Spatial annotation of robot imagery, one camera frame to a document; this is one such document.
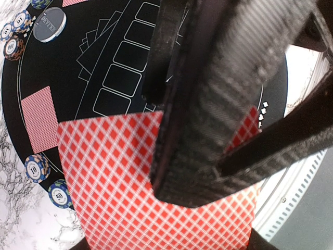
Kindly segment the brown chip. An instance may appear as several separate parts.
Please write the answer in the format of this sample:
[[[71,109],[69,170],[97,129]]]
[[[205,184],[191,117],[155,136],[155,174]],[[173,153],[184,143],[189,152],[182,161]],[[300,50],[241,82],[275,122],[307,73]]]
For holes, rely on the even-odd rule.
[[[18,60],[25,50],[25,44],[23,39],[20,39],[17,35],[13,35],[4,46],[4,56],[10,61]]]

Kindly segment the white chip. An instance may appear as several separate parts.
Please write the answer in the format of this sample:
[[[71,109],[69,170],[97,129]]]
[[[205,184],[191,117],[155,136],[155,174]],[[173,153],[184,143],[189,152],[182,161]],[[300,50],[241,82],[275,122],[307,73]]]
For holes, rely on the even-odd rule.
[[[24,33],[29,28],[32,22],[32,17],[27,10],[23,10],[16,14],[12,21],[12,28],[14,33]]]
[[[11,22],[4,24],[1,30],[1,41],[7,41],[13,34],[13,27]]]
[[[48,160],[41,154],[28,156],[24,166],[27,177],[34,183],[46,180],[51,172]]]

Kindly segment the red playing card deck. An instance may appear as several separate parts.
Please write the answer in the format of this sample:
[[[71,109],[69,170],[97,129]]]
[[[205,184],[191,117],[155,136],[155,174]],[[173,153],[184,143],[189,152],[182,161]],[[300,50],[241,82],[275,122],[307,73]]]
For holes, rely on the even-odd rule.
[[[149,172],[161,111],[64,121],[58,149],[91,249],[246,249],[258,186],[189,209],[157,200]]]

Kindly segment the red card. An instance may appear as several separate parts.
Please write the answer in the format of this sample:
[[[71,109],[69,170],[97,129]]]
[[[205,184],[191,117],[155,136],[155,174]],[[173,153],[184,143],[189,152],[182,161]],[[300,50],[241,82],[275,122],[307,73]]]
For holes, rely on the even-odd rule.
[[[36,154],[56,147],[58,119],[50,87],[24,98],[21,106],[33,152]]]
[[[62,7],[68,7],[78,3],[86,2],[87,0],[63,0]]]

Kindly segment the green 50 chip stack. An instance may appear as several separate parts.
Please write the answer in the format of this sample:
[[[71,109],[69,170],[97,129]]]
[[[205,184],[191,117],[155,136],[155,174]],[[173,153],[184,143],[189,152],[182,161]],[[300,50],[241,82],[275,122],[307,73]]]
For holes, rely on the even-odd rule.
[[[51,202],[58,208],[69,208],[72,200],[68,191],[66,181],[59,179],[48,188],[48,195]]]

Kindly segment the clear acrylic dealer button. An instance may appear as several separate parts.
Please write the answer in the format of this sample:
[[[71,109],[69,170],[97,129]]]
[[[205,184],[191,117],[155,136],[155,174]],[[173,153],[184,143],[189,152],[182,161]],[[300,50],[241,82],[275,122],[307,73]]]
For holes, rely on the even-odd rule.
[[[43,11],[36,19],[33,35],[42,43],[50,42],[61,34],[66,22],[65,12],[59,7],[51,7]]]

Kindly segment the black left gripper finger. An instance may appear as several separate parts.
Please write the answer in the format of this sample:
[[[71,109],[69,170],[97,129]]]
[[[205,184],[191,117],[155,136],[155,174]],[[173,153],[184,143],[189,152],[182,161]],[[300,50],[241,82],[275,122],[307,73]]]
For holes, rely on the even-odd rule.
[[[142,95],[163,107],[154,196],[196,208],[332,146],[332,72],[284,119],[227,147],[287,46],[314,18],[332,49],[332,1],[161,1]]]

